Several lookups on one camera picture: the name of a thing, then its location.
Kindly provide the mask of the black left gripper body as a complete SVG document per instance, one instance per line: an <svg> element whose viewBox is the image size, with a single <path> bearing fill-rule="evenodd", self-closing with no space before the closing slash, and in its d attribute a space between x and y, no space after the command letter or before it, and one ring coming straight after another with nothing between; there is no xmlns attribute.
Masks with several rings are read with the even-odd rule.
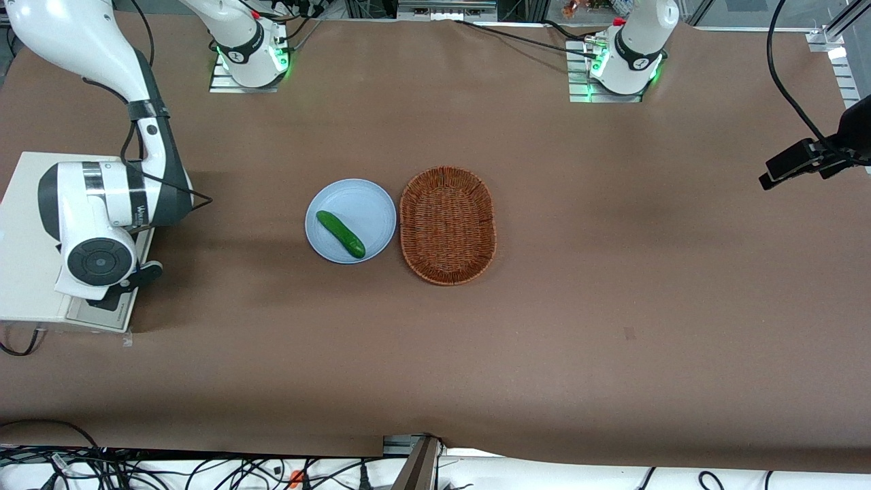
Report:
<svg viewBox="0 0 871 490"><path fill-rule="evenodd" d="M847 152L863 165L870 161L870 95L846 109L840 116L837 149Z"/></svg>

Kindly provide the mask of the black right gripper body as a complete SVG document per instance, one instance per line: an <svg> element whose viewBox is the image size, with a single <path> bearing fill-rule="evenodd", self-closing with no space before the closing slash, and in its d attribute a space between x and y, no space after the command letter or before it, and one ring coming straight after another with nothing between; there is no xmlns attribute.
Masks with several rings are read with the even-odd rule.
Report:
<svg viewBox="0 0 871 490"><path fill-rule="evenodd" d="M109 287L105 297L99 300L87 300L90 307L115 311L118 309L122 295L132 293L139 287L147 286L163 275L163 266L158 261L149 261L139 264L139 267L130 276L121 282Z"/></svg>

